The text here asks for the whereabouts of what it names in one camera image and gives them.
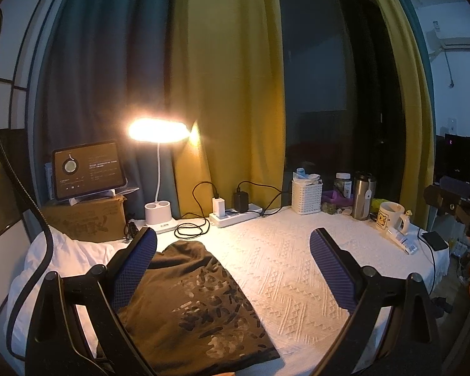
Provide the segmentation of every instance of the thermos lid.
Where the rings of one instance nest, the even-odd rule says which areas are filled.
[[[338,179],[350,179],[350,174],[348,174],[346,172],[338,172],[336,174],[336,178],[338,178]]]
[[[359,181],[376,182],[376,178],[372,174],[370,174],[369,172],[357,171],[355,173],[355,179],[358,179]]]

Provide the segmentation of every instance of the jar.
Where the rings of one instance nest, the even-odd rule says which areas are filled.
[[[351,197],[352,179],[350,174],[346,172],[337,173],[336,179],[334,180],[334,186],[345,198],[349,199]]]

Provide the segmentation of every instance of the desk lamp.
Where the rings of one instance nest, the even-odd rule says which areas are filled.
[[[129,135],[136,141],[157,144],[157,191],[155,193],[155,201],[144,206],[146,225],[153,228],[156,233],[174,230],[178,223],[172,217],[170,202],[158,200],[158,191],[160,189],[160,144],[184,140],[190,135],[190,132],[180,122],[143,118],[134,121],[130,125]]]

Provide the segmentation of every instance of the white fabric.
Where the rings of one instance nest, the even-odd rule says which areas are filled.
[[[339,247],[359,265],[375,267],[382,275],[406,278],[420,273],[430,290],[434,269],[430,251],[419,243],[407,255],[384,238],[371,221],[320,212],[300,216],[291,209],[231,227],[212,227],[201,241],[241,286],[253,304],[281,359],[254,365],[239,376],[310,374],[343,327],[348,313],[336,304],[310,255],[312,230],[325,227]],[[416,237],[412,227],[410,236]],[[158,235],[158,251],[177,239],[172,232]],[[436,283],[447,273],[447,250],[436,252]],[[359,364],[367,363],[379,345],[389,309],[382,309],[371,341]]]
[[[54,239],[53,258],[49,267],[41,276],[41,279],[26,298],[26,301],[19,312],[13,331],[12,349],[15,353],[22,356],[24,356],[26,350],[26,340],[28,338],[28,329],[31,315],[33,313],[33,307],[45,274],[49,271],[57,271],[62,277],[85,274],[96,264],[107,264],[118,250],[127,246],[127,243],[124,243],[123,241],[108,243],[80,242],[78,240],[70,239],[68,236],[53,227],[51,227],[50,230],[52,231]],[[6,333],[8,318],[14,303],[18,298],[20,291],[26,284],[26,281],[28,281],[28,279],[33,275],[35,269],[39,266],[45,255],[45,248],[45,236],[43,233],[40,233],[29,247],[24,260],[23,272],[19,274],[10,285],[7,302],[7,321],[4,326],[4,333]],[[77,306],[77,309],[87,342],[89,343],[92,353],[95,354],[98,346],[98,339],[96,338],[96,334],[92,328],[89,314],[84,306]]]

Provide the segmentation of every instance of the mug handle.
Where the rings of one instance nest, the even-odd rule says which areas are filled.
[[[399,229],[399,232],[402,233],[403,235],[407,235],[409,232],[409,228],[411,227],[411,221],[409,220],[409,216],[407,216],[405,213],[400,215],[400,225],[401,227]]]

